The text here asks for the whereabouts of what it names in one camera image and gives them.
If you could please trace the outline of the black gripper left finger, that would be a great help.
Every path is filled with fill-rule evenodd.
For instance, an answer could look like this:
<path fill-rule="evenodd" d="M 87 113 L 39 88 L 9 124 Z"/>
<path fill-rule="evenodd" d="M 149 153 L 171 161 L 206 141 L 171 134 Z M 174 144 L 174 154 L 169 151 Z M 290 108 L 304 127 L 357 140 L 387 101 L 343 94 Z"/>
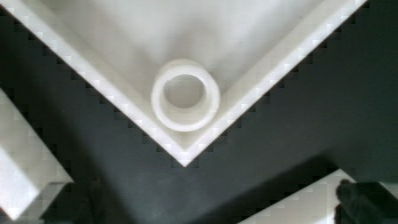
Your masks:
<path fill-rule="evenodd" d="M 45 224 L 117 224 L 117 204 L 103 182 L 71 183 L 41 216 Z"/>

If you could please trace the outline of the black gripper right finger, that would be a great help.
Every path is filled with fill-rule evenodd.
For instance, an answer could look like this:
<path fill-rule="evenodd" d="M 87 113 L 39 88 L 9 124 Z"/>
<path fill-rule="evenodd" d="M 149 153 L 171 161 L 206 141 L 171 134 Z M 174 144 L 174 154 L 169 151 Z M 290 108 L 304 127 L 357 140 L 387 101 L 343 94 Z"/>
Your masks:
<path fill-rule="evenodd" d="M 398 198 L 379 182 L 343 179 L 336 197 L 334 224 L 398 224 Z"/>

